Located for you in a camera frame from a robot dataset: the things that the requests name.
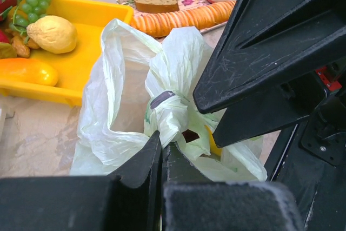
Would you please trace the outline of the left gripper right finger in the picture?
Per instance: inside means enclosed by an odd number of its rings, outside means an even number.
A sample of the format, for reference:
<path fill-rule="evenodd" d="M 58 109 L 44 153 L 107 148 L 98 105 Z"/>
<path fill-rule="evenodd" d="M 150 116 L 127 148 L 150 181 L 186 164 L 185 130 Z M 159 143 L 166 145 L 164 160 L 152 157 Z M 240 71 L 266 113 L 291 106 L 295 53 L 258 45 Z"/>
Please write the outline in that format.
<path fill-rule="evenodd" d="M 277 182 L 212 182 L 177 144 L 163 150 L 163 230 L 303 230 L 289 189 Z"/>

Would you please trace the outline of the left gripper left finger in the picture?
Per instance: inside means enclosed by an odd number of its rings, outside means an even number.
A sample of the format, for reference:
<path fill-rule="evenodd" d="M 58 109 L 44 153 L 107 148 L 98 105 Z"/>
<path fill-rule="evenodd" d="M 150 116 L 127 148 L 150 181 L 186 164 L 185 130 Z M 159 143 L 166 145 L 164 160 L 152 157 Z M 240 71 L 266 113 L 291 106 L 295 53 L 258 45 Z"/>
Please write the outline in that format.
<path fill-rule="evenodd" d="M 108 175 L 1 179 L 1 230 L 159 230 L 161 167 L 155 132 Z"/>

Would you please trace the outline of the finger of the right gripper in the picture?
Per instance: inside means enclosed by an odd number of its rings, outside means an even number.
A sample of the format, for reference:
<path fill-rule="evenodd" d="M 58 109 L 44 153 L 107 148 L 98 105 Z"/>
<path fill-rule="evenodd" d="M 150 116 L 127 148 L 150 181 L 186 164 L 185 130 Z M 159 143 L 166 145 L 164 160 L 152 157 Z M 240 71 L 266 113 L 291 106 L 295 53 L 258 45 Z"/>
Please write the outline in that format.
<path fill-rule="evenodd" d="M 237 0 L 193 92 L 213 113 L 345 56 L 345 0 Z"/>

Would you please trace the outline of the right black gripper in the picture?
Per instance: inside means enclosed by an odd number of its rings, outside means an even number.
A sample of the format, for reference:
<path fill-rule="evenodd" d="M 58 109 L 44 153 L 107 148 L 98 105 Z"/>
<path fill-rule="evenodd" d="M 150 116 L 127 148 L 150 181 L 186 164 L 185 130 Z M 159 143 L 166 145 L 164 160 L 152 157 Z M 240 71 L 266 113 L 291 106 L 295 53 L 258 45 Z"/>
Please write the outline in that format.
<path fill-rule="evenodd" d="M 293 193 L 305 230 L 345 230 L 345 63 L 316 75 L 325 95 L 311 115 L 284 98 L 250 98 L 226 109 L 213 137 L 223 148 L 308 117 L 279 134 L 265 163 L 268 179 Z"/>

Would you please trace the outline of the yellow apple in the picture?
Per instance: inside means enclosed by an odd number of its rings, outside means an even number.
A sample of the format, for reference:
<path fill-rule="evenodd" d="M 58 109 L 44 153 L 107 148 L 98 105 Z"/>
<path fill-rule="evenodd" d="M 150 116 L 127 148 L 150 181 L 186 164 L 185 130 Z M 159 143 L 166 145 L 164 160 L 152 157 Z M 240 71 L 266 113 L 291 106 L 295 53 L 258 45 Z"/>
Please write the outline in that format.
<path fill-rule="evenodd" d="M 210 128 L 207 125 L 205 125 L 205 128 L 206 128 L 208 135 L 209 135 L 209 146 L 210 146 L 211 153 L 220 157 L 221 153 L 222 153 L 222 149 L 217 147 Z"/>

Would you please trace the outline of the light green plastic bag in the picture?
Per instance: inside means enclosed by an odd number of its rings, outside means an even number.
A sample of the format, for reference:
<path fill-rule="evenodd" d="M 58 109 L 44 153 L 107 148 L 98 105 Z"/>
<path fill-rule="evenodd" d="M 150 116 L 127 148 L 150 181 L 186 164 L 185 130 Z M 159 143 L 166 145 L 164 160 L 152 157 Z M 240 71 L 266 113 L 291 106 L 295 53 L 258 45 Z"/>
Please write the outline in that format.
<path fill-rule="evenodd" d="M 118 19 L 109 22 L 84 87 L 70 174 L 109 174 L 159 131 L 162 147 L 177 144 L 213 181 L 266 180 L 261 136 L 211 156 L 210 135 L 224 112 L 203 115 L 192 99 L 211 54 L 195 27 L 175 28 L 159 42 Z"/>

